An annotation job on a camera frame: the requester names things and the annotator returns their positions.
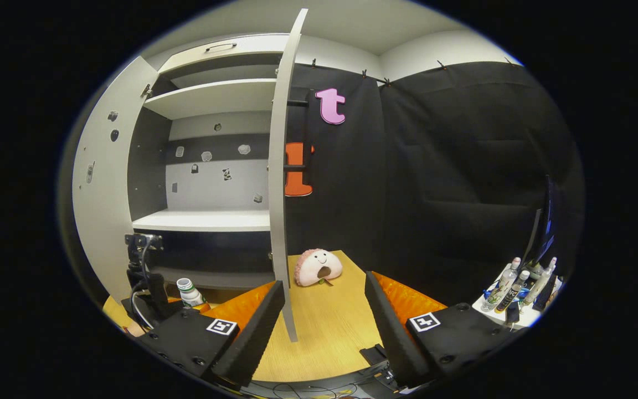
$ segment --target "cabinet door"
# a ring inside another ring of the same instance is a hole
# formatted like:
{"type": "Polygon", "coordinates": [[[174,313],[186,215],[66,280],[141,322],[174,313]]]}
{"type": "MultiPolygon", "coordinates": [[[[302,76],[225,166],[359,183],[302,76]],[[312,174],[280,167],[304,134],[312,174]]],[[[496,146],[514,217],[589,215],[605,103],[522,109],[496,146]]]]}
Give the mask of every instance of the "cabinet door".
{"type": "Polygon", "coordinates": [[[112,81],[86,122],[73,165],[73,212],[93,270],[118,303],[130,294],[127,247],[132,233],[127,158],[147,84],[157,71],[137,57],[112,81]]]}
{"type": "Polygon", "coordinates": [[[268,189],[270,210],[270,238],[272,245],[272,263],[275,279],[281,280],[284,286],[284,308],[282,315],[287,327],[290,341],[297,341],[297,331],[294,327],[294,317],[289,298],[290,278],[287,265],[287,243],[284,229],[284,154],[287,124],[287,100],[294,70],[294,58],[299,47],[299,37],[307,16],[307,8],[299,11],[289,33],[287,45],[277,71],[274,98],[272,101],[272,119],[270,121],[270,145],[268,159],[268,189]]]}

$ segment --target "black curtain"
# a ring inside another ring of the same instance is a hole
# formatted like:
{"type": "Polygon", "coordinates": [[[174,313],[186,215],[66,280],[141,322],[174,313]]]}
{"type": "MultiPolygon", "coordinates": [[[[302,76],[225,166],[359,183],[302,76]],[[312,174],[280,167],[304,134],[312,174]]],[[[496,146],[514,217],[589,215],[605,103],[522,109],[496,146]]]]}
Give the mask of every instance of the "black curtain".
{"type": "Polygon", "coordinates": [[[286,197],[290,254],[341,249],[445,305],[471,303],[522,256],[557,185],[559,274],[574,266],[583,222],[582,165],[567,125],[522,67],[449,65],[377,87],[374,79],[296,65],[287,142],[314,145],[307,197],[286,197]],[[332,125],[319,90],[345,97],[332,125]]]}

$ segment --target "plastic bottle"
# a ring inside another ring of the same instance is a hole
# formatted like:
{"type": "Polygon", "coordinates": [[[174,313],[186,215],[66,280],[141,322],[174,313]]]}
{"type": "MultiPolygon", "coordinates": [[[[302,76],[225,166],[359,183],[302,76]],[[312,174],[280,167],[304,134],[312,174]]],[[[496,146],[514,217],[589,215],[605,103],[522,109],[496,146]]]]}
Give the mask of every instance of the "plastic bottle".
{"type": "Polygon", "coordinates": [[[481,305],[481,311],[491,311],[493,308],[496,308],[496,305],[499,304],[499,302],[503,299],[503,296],[508,292],[511,284],[516,281],[518,276],[516,274],[516,270],[518,269],[518,266],[521,265],[521,258],[514,258],[509,265],[511,267],[501,275],[501,280],[498,282],[498,288],[494,288],[488,298],[484,300],[481,305]]]}
{"type": "Polygon", "coordinates": [[[536,300],[536,298],[538,298],[538,294],[541,293],[543,287],[550,279],[550,275],[553,274],[553,270],[555,270],[555,263],[557,262],[557,260],[558,258],[552,258],[548,267],[541,274],[541,278],[536,281],[536,283],[533,285],[533,288],[531,288],[528,295],[526,295],[526,298],[523,300],[523,305],[530,305],[531,303],[533,303],[533,301],[536,300]]]}
{"type": "Polygon", "coordinates": [[[177,288],[182,295],[182,302],[184,305],[193,308],[194,306],[203,305],[205,298],[198,292],[193,286],[193,283],[188,278],[179,278],[177,280],[177,288]]]}
{"type": "Polygon", "coordinates": [[[531,272],[529,272],[528,270],[524,270],[521,272],[521,275],[518,276],[518,280],[516,280],[516,282],[511,285],[511,289],[509,289],[506,296],[503,297],[503,300],[501,300],[501,302],[496,306],[496,309],[494,309],[496,313],[503,313],[503,311],[508,308],[513,298],[516,298],[516,295],[518,295],[519,291],[521,291],[523,283],[528,280],[528,276],[530,274],[531,272]]]}

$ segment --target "pink plush toy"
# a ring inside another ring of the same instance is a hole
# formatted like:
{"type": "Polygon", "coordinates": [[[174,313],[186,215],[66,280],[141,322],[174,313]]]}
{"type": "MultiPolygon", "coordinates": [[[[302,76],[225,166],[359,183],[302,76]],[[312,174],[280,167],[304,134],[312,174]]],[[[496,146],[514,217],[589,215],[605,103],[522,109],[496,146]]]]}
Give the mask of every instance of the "pink plush toy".
{"type": "Polygon", "coordinates": [[[294,281],[297,285],[306,287],[317,283],[319,280],[337,278],[344,270],[341,260],[333,253],[323,249],[309,249],[297,260],[294,267],[294,281]]]}

